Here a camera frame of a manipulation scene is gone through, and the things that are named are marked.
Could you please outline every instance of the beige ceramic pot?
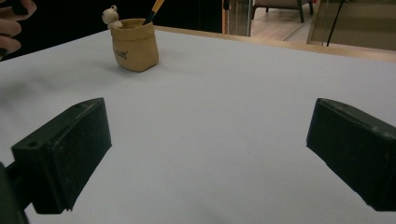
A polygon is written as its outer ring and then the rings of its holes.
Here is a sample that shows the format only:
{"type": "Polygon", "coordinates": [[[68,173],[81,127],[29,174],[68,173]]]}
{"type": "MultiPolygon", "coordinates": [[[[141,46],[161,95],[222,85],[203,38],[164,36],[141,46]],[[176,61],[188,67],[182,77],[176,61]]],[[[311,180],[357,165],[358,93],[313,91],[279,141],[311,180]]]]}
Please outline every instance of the beige ceramic pot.
{"type": "Polygon", "coordinates": [[[144,19],[120,21],[121,28],[111,28],[113,50],[119,66],[143,72],[159,61],[157,42],[152,22],[143,25],[144,19]]]}

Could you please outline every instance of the wooden figurine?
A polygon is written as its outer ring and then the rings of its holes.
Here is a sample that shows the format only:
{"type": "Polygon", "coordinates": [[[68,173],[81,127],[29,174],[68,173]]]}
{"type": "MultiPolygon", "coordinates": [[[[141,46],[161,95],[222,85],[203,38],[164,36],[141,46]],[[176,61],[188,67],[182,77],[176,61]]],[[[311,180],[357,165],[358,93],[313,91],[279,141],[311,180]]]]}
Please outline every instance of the wooden figurine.
{"type": "Polygon", "coordinates": [[[102,13],[102,20],[107,24],[107,28],[121,28],[122,23],[119,21],[119,13],[116,6],[111,6],[102,13]]]}

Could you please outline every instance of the finger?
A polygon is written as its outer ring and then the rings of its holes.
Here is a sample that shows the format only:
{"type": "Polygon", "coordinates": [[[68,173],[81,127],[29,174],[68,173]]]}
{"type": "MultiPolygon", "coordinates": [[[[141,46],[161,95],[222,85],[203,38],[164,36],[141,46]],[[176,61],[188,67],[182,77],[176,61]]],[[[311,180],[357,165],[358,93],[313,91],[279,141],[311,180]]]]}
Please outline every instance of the finger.
{"type": "Polygon", "coordinates": [[[12,37],[21,32],[21,25],[17,21],[0,19],[0,35],[12,37]]]}
{"type": "Polygon", "coordinates": [[[32,14],[37,10],[37,6],[31,0],[21,0],[21,3],[28,11],[27,15],[15,15],[12,7],[0,7],[0,18],[13,21],[23,21],[32,16],[32,14]]]}
{"type": "Polygon", "coordinates": [[[0,49],[5,49],[7,53],[13,53],[20,48],[20,41],[5,35],[0,35],[0,49]]]}

